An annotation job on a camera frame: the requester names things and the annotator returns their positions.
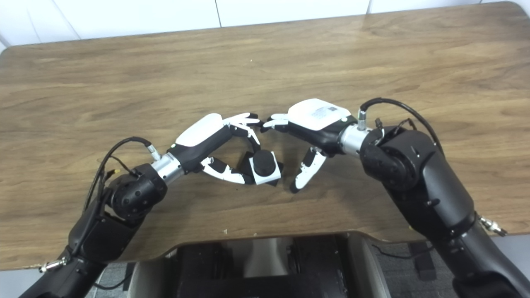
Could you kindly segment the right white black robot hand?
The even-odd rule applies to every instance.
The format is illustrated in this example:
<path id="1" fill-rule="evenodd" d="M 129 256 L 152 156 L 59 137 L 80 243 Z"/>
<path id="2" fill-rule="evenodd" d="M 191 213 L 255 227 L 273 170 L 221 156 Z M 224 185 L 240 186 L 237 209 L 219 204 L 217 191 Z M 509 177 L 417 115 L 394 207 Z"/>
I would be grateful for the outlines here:
<path id="1" fill-rule="evenodd" d="M 310 144 L 290 185 L 290 191 L 297 194 L 327 158 L 347 154 L 341 141 L 342 135 L 356 124 L 357 120 L 347 109 L 313 98 L 294 104 L 287 113 L 271 115 L 261 124 L 260 132 L 276 130 Z"/>

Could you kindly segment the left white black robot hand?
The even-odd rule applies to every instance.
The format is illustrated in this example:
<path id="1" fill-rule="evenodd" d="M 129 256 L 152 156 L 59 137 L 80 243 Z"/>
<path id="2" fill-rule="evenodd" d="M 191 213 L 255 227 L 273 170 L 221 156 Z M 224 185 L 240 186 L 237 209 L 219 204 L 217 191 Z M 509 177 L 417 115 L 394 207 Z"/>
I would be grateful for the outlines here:
<path id="1" fill-rule="evenodd" d="M 259 151 L 261 145 L 253 130 L 253 127 L 259 124 L 261 121 L 255 113 L 241 113 L 229 118 L 211 113 L 180 134 L 167 150 L 167 154 L 178 162 L 178 175 L 204 172 L 231 183 L 253 185 L 253 177 L 232 168 L 211 154 L 232 137 L 247 139 L 252 149 Z"/>

